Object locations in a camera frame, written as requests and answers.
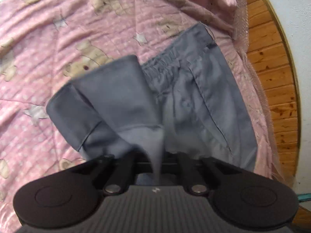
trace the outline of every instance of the ribbed black surface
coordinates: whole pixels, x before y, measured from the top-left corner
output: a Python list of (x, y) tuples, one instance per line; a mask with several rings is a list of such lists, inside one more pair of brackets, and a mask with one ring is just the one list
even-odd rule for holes
[[(84, 222), (58, 230), (24, 226), (18, 233), (246, 233), (215, 214), (202, 197), (187, 194), (180, 186), (131, 186), (122, 195), (110, 196)], [(290, 233), (287, 227), (274, 233)]]

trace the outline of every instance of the metal screw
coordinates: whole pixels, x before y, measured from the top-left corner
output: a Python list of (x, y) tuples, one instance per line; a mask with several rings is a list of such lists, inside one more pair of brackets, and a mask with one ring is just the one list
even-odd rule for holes
[(200, 194), (200, 193), (206, 192), (207, 188), (204, 185), (194, 185), (191, 187), (191, 190), (195, 192), (196, 194)]
[(118, 193), (120, 190), (121, 190), (121, 188), (116, 184), (106, 186), (106, 188), (105, 188), (105, 191), (107, 193), (110, 193), (110, 194)]

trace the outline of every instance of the pink bedspread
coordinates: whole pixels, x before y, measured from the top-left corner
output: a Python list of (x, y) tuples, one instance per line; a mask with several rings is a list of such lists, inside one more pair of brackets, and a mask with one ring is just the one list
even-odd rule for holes
[(197, 21), (220, 46), (255, 130), (255, 172), (271, 176), (265, 117), (234, 49), (235, 0), (5, 0), (0, 3), (0, 231), (19, 226), (12, 199), (27, 182), (83, 162), (45, 112), (71, 77), (124, 55), (141, 63)]

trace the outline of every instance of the gray trousers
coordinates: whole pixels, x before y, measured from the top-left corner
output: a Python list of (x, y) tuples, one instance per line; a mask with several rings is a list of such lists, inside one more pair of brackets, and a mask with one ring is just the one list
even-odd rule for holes
[(213, 156), (253, 171), (257, 143), (231, 70), (201, 23), (139, 65), (126, 56), (75, 78), (47, 113), (86, 159), (133, 147), (160, 167), (164, 151)]

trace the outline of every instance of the elastic waistband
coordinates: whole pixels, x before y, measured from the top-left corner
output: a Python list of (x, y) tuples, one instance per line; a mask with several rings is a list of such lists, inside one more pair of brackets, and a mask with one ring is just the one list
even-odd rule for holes
[(202, 23), (197, 23), (181, 33), (163, 52), (142, 65), (148, 83), (161, 75), (174, 74), (173, 62), (199, 53), (207, 46), (215, 44)]

